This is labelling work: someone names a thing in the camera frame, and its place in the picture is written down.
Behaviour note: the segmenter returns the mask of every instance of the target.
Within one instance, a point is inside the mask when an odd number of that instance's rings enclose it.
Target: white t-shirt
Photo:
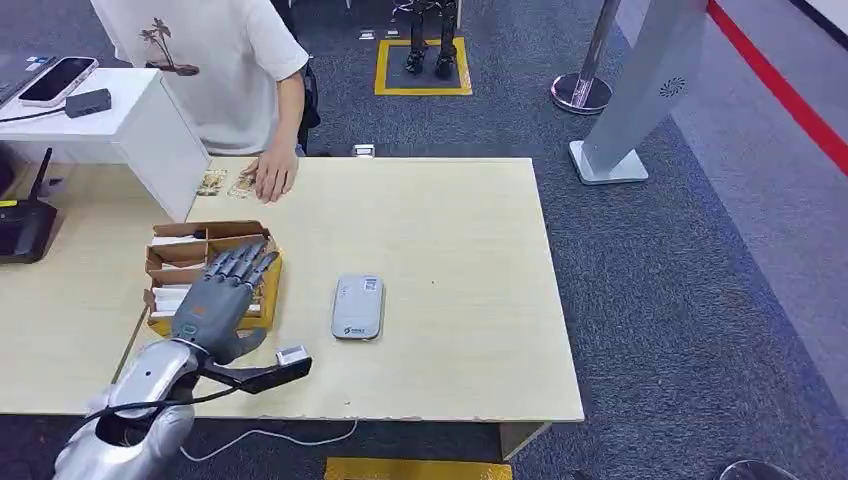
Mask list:
[[[265,149],[277,125],[276,82],[309,59],[270,0],[91,3],[115,56],[163,71],[210,152]]]

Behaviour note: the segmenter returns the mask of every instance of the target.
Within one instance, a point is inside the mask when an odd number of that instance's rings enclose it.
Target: silver robotic arm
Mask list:
[[[265,339],[265,329],[244,337],[236,331],[254,288],[276,258],[276,252],[260,258],[264,247],[243,245],[209,266],[177,310],[171,338],[142,350],[118,382],[92,402],[92,413],[56,459],[54,480],[155,478],[191,431],[193,404],[236,390],[256,394],[309,373],[312,359],[303,347],[278,351],[271,367],[222,366]],[[230,388],[193,398],[201,376]]]

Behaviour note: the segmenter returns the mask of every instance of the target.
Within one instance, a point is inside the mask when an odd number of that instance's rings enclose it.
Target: black chair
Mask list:
[[[283,23],[286,24],[294,39],[297,40],[297,29],[289,7],[289,0],[271,0],[271,4],[274,5],[277,14],[280,15]],[[297,142],[303,147],[303,151],[308,153],[309,130],[321,124],[321,116],[318,115],[318,79],[309,62],[306,63],[302,74],[306,91],[303,102],[303,120],[301,120],[300,129],[297,132]]]

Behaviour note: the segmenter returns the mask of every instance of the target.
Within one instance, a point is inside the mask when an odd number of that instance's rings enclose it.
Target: white wall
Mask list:
[[[848,33],[848,0],[807,0],[807,3]]]

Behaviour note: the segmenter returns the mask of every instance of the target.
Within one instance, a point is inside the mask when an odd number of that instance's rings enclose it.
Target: robot finger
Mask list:
[[[227,250],[226,252],[218,255],[218,258],[216,258],[215,261],[212,262],[212,265],[210,265],[209,268],[206,270],[206,278],[211,278],[215,276],[215,274],[218,273],[219,270],[221,270],[221,267],[224,266],[224,263],[226,263],[226,261],[229,260],[232,255],[232,250]]]
[[[280,256],[279,252],[269,252],[266,253],[262,260],[259,260],[259,263],[256,264],[256,268],[253,269],[250,276],[245,279],[245,283],[249,283],[253,288],[256,288],[259,285],[259,282],[262,281],[262,275],[268,271],[271,267],[271,263]]]
[[[248,245],[242,245],[237,249],[233,250],[233,256],[227,261],[227,263],[221,268],[221,275],[228,277],[230,276],[230,272],[233,271],[236,265],[238,265],[239,260],[244,257],[244,254],[247,252]]]
[[[253,268],[253,261],[256,260],[256,257],[259,256],[259,252],[265,248],[264,241],[259,243],[254,243],[247,250],[247,253],[244,255],[244,258],[240,261],[236,269],[233,271],[232,277],[241,281],[244,276]]]

